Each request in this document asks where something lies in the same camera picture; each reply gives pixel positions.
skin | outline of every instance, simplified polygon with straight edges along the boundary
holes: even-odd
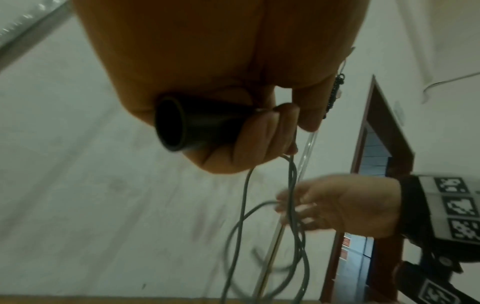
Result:
[[[155,100],[183,93],[267,109],[234,144],[185,152],[211,173],[296,153],[319,128],[369,0],[73,0],[124,107],[152,125]],[[292,88],[276,107],[274,87]]]
[[[277,195],[275,208],[285,213],[288,190]],[[394,235],[402,203],[400,183],[387,177],[330,175],[302,181],[294,190],[297,217],[305,230],[334,229],[383,238]],[[288,224],[285,216],[283,224]]]

wooden door frame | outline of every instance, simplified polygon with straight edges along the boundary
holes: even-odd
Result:
[[[351,165],[352,173],[358,173],[360,168],[367,124],[371,126],[391,154],[387,164],[386,176],[398,178],[402,175],[408,175],[413,169],[414,153],[397,124],[375,76],[372,77],[361,121],[355,155]],[[335,234],[320,296],[320,301],[324,303],[330,303],[332,300],[343,239],[343,233],[337,232]],[[365,293],[367,297],[365,300],[377,302],[397,300],[398,292],[393,282],[392,273],[395,266],[402,260],[403,243],[404,240],[400,236],[375,240],[367,279],[369,289]]]

